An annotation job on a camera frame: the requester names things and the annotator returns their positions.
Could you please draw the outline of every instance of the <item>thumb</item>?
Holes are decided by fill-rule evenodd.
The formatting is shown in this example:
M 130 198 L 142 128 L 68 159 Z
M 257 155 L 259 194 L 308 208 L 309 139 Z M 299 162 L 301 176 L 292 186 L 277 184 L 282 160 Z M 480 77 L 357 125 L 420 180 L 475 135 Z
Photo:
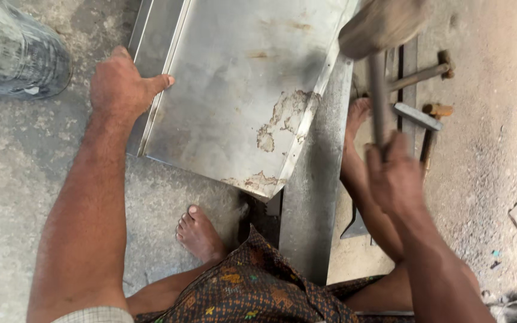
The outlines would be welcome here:
M 147 85 L 147 91 L 155 96 L 157 93 L 161 93 L 163 90 L 169 88 L 169 86 L 175 84 L 175 78 L 167 74 L 161 74 L 156 77 L 143 79 L 143 82 Z
M 376 145 L 364 145 L 370 182 L 377 180 L 382 172 L 382 157 Z

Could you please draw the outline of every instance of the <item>bare foot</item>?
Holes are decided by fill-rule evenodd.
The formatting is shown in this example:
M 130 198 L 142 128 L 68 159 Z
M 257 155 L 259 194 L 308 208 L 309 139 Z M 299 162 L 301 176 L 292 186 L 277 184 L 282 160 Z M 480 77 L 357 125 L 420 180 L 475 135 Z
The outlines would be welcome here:
M 203 263 L 225 259 L 226 247 L 200 207 L 191 205 L 176 230 L 177 240 Z
M 370 99 L 360 98 L 356 99 L 350 107 L 348 107 L 348 117 L 346 118 L 346 132 L 344 136 L 345 148 L 351 148 L 355 140 L 356 133 L 360 125 L 368 118 L 370 113 Z

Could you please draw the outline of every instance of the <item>metal bucket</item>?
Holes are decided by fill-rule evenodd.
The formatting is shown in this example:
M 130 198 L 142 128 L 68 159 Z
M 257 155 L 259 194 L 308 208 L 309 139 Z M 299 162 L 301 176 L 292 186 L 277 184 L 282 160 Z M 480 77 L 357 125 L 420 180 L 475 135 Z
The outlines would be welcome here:
M 59 35 L 0 0 L 0 94 L 50 97 L 67 87 L 71 71 Z

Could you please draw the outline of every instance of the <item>left hand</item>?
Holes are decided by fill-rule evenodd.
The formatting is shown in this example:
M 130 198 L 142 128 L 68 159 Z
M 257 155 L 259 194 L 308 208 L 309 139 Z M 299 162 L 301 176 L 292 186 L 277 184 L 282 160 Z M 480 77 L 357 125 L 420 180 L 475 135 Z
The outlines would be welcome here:
M 91 79 L 93 115 L 132 126 L 154 96 L 174 83 L 168 75 L 142 78 L 127 49 L 117 46 L 109 58 L 97 63 Z

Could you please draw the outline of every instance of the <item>stainless steel sheet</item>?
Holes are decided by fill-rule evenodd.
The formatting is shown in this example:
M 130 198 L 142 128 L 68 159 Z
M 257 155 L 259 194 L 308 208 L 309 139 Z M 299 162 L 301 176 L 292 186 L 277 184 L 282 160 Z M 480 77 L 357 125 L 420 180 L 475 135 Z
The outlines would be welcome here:
M 143 0 L 141 75 L 169 73 L 127 152 L 268 200 L 292 174 L 358 0 Z

